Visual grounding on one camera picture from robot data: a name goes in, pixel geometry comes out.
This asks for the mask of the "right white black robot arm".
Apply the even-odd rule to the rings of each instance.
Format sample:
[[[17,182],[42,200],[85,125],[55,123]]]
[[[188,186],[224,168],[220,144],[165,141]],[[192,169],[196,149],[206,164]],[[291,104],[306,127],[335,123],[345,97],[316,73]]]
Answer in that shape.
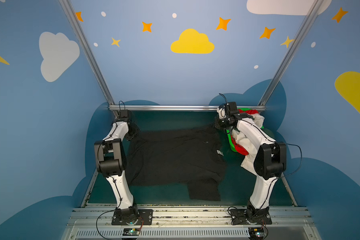
[[[268,136],[247,113],[217,109],[217,128],[228,129],[232,142],[246,150],[241,167],[256,176],[245,213],[248,224],[271,224],[269,203],[273,188],[287,168],[287,146]]]

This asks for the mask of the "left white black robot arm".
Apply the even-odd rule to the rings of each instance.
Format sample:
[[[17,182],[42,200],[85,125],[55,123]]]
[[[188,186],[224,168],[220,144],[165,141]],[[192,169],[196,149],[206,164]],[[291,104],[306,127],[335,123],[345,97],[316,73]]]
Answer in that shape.
[[[135,225],[140,218],[126,179],[127,158],[123,139],[129,133],[129,123],[117,121],[105,138],[94,143],[97,171],[108,181],[117,201],[112,225]]]

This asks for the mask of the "black t shirt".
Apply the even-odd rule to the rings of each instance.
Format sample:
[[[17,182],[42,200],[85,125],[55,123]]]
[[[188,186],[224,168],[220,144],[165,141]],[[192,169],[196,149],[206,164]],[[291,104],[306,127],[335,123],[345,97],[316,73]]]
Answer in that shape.
[[[134,137],[127,154],[129,186],[186,184],[193,200],[220,201],[227,164],[221,139],[211,125],[147,131]]]

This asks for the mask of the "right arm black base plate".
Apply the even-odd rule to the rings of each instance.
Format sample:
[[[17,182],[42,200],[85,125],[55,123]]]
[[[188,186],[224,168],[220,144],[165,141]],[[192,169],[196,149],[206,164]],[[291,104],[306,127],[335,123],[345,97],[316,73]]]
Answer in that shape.
[[[269,208],[259,211],[232,208],[228,210],[232,225],[271,225]]]

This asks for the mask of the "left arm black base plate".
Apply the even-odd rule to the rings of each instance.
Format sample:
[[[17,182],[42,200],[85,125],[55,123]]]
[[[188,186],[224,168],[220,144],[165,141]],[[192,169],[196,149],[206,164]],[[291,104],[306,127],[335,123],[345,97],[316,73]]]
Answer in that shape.
[[[153,213],[152,209],[118,209],[114,211],[111,224],[112,226],[140,226],[141,224],[149,226],[152,224]]]

